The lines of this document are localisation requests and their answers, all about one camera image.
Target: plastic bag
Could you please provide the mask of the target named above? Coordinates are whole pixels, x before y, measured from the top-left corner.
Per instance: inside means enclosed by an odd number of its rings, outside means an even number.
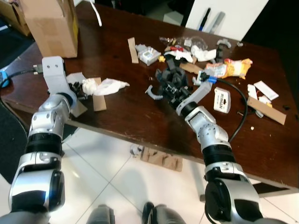
[[[166,37],[159,37],[159,40],[164,43],[166,46],[176,46],[180,45],[181,47],[185,48],[188,51],[191,51],[191,47],[196,45],[199,49],[206,50],[207,44],[206,42],[198,37],[175,37],[175,38],[166,38]]]

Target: black cable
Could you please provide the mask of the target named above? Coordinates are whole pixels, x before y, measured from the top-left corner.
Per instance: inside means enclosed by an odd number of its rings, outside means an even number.
[[[207,212],[207,206],[206,206],[206,203],[205,203],[205,214],[206,214],[206,218],[210,221],[210,223],[212,224],[217,224],[216,222],[214,222],[212,220],[212,218],[210,217],[209,213]]]
[[[16,73],[14,73],[14,74],[12,74],[12,75],[10,75],[10,76],[8,76],[6,79],[4,79],[1,83],[0,83],[0,104],[3,106],[3,108],[5,108],[15,119],[16,119],[16,121],[20,124],[20,126],[22,127],[22,129],[23,129],[23,131],[24,131],[24,133],[25,133],[25,135],[26,135],[26,137],[28,136],[28,130],[27,130],[27,128],[25,127],[25,125],[23,124],[23,122],[14,114],[14,113],[12,113],[9,109],[8,109],[8,107],[5,105],[5,103],[2,101],[2,99],[1,99],[1,89],[2,89],[2,86],[3,86],[3,84],[7,81],[7,80],[9,80],[10,82],[11,82],[11,79],[13,78],[13,77],[15,77],[15,76],[19,76],[19,75],[22,75],[22,74],[25,74],[25,73],[29,73],[29,72],[33,72],[34,71],[34,68],[32,68],[32,69],[29,69],[29,70],[23,70],[23,71],[18,71],[18,72],[16,72]]]
[[[241,119],[241,122],[239,124],[239,126],[237,127],[237,129],[235,130],[235,132],[230,136],[230,138],[228,139],[229,142],[231,142],[233,140],[233,138],[238,134],[239,130],[241,129],[241,127],[243,126],[245,119],[247,117],[247,112],[248,112],[248,106],[247,106],[247,100],[246,97],[244,96],[244,94],[241,92],[241,90],[239,90],[235,85],[223,80],[222,78],[217,78],[217,81],[225,83],[231,87],[233,87],[235,90],[238,91],[238,93],[241,95],[241,97],[243,98],[244,104],[245,104],[245,109],[244,109],[244,114],[243,117]]]

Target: cable plug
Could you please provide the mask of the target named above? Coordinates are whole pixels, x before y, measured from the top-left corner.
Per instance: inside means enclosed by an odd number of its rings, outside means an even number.
[[[33,65],[33,74],[41,74],[43,73],[43,65],[42,64],[35,64]]]
[[[201,72],[199,79],[200,79],[200,81],[204,82],[204,81],[206,81],[207,79],[209,79],[209,77],[210,77],[210,76],[207,75],[207,74],[203,71],[203,72]]]

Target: crumpled paper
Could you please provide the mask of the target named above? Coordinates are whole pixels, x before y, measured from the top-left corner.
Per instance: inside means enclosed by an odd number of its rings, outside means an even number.
[[[190,63],[193,62],[193,59],[192,59],[192,56],[191,56],[190,52],[183,52],[183,51],[179,51],[179,50],[177,50],[177,51],[168,51],[168,52],[165,52],[164,55],[173,55],[173,56],[176,57],[176,60],[179,60],[183,57],[187,60],[187,62],[190,62]]]
[[[87,95],[92,95],[96,91],[98,85],[93,78],[82,80],[82,90]]]
[[[216,49],[214,50],[202,50],[196,45],[191,47],[191,53],[194,55],[199,62],[206,62],[216,58]]]
[[[83,80],[82,90],[88,95],[105,96],[118,92],[119,89],[130,86],[129,83],[115,79],[106,78],[97,85],[93,78]]]

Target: gray plastic clip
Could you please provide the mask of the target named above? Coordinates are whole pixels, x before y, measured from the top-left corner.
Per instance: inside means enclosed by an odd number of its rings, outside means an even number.
[[[161,100],[161,99],[163,99],[163,96],[161,96],[161,95],[156,95],[156,94],[152,93],[152,91],[151,91],[152,88],[153,88],[153,86],[150,85],[150,86],[148,87],[148,89],[145,91],[145,93],[147,93],[147,94],[148,94],[151,98],[153,98],[154,100]]]

